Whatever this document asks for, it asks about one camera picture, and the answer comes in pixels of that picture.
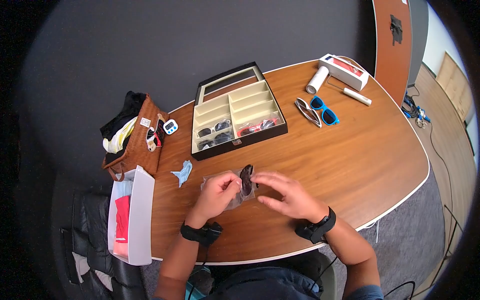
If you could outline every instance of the woven basket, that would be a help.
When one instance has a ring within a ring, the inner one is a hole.
[[[156,173],[162,148],[157,147],[153,152],[148,150],[146,137],[149,127],[156,126],[158,114],[161,114],[165,121],[168,120],[168,114],[161,111],[147,94],[123,155],[109,164],[106,164],[103,159],[102,168],[109,171],[113,180],[123,181],[125,172],[137,168],[137,165],[143,167],[150,175]],[[145,120],[149,121],[148,127],[143,125]],[[118,179],[115,174],[121,174],[120,178]]]

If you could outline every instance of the blue shirt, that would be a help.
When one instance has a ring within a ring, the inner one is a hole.
[[[313,280],[293,270],[261,267],[235,273],[221,283],[213,294],[203,299],[319,300],[315,294],[318,291],[319,287]],[[346,300],[383,300],[383,298],[379,286],[369,285],[357,289]]]

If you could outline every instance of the black box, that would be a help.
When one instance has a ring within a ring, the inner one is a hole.
[[[280,106],[255,62],[198,84],[192,129],[191,153],[196,160],[288,132]]]

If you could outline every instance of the white label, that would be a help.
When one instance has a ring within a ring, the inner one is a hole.
[[[148,127],[150,127],[150,122],[151,122],[151,121],[150,121],[149,119],[142,118],[142,119],[140,120],[140,125],[143,125],[143,126],[145,126],[145,127],[148,128]]]

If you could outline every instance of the black wristband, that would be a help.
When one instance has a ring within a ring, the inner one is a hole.
[[[183,238],[187,240],[197,241],[204,247],[210,247],[210,245],[218,239],[222,230],[223,228],[217,222],[214,222],[212,225],[205,223],[200,229],[194,229],[185,225],[185,222],[183,222],[180,228],[180,233]]]
[[[307,226],[300,225],[295,229],[295,233],[304,239],[310,240],[316,244],[322,240],[322,236],[335,226],[336,215],[334,211],[328,207],[328,216],[324,217],[318,223],[309,223]]]

